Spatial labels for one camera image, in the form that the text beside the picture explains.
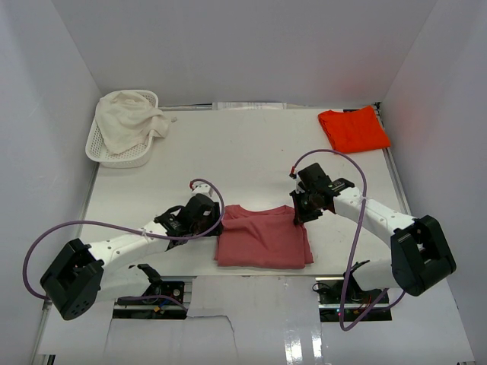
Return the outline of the pink t shirt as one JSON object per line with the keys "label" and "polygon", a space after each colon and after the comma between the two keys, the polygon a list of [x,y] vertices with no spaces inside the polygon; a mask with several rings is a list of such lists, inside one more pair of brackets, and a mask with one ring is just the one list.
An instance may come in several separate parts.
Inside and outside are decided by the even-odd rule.
{"label": "pink t shirt", "polygon": [[248,211],[229,205],[222,223],[214,256],[220,267],[298,270],[314,263],[307,230],[294,223],[292,207]]}

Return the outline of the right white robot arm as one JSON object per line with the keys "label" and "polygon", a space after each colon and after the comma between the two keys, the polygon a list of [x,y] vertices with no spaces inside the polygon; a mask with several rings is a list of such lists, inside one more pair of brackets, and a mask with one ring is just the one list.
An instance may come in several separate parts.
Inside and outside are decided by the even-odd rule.
{"label": "right white robot arm", "polygon": [[432,216],[402,214],[366,199],[353,182],[331,180],[318,163],[291,172],[294,222],[315,221],[325,211],[354,221],[378,237],[389,249],[388,259],[367,259],[351,267],[343,284],[345,297],[361,303],[372,290],[400,288],[417,297],[452,275],[457,263],[440,223]]}

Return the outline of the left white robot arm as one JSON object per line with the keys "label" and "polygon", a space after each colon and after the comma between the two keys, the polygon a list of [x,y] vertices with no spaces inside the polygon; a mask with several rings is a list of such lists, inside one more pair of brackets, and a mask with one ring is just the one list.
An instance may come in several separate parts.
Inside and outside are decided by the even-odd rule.
{"label": "left white robot arm", "polygon": [[78,318],[102,300],[182,306],[182,298],[175,296],[157,270],[142,259],[196,237],[219,236],[222,231],[220,203],[197,193],[186,205],[169,208],[138,233],[97,243],[69,241],[40,284],[64,320]]}

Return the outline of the folded orange t shirt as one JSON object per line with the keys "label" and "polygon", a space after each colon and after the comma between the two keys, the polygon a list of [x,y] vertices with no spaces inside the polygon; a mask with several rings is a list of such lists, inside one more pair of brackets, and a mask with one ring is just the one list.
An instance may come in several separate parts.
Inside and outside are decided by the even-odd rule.
{"label": "folded orange t shirt", "polygon": [[328,110],[318,115],[332,148],[344,154],[373,151],[391,146],[372,106],[351,112]]}

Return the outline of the white plastic basket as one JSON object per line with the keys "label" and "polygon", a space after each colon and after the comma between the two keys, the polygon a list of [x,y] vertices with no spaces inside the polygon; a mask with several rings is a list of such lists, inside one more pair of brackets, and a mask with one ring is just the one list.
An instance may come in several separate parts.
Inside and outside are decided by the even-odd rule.
{"label": "white plastic basket", "polygon": [[[158,96],[149,90],[132,90],[139,92],[143,97],[158,108]],[[144,143],[138,144],[121,154],[111,154],[103,142],[100,130],[95,122],[92,123],[85,153],[88,158],[109,168],[133,168],[140,167],[148,162],[151,157],[154,140],[158,138],[153,132],[149,134]]]}

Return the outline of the paper sheet at back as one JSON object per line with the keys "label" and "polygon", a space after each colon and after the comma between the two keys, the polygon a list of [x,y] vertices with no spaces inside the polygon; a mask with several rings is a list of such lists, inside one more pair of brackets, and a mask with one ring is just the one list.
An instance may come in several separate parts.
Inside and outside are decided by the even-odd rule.
{"label": "paper sheet at back", "polygon": [[276,102],[215,102],[212,110],[286,110],[287,103]]}

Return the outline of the cream white t shirt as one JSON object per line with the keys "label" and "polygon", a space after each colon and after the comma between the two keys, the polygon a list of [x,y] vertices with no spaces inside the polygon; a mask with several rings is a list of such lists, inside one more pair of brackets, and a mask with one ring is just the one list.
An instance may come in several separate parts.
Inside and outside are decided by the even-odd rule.
{"label": "cream white t shirt", "polygon": [[121,154],[144,143],[151,132],[165,138],[169,130],[162,111],[132,90],[114,91],[100,98],[94,120],[111,154]]}

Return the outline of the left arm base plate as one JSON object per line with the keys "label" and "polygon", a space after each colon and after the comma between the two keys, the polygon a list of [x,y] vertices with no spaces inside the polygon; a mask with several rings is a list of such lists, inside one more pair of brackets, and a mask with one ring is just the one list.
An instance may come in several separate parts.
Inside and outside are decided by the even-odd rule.
{"label": "left arm base plate", "polygon": [[165,280],[149,264],[138,264],[137,269],[148,279],[148,286],[139,297],[116,300],[114,319],[177,320],[185,319],[186,283]]}

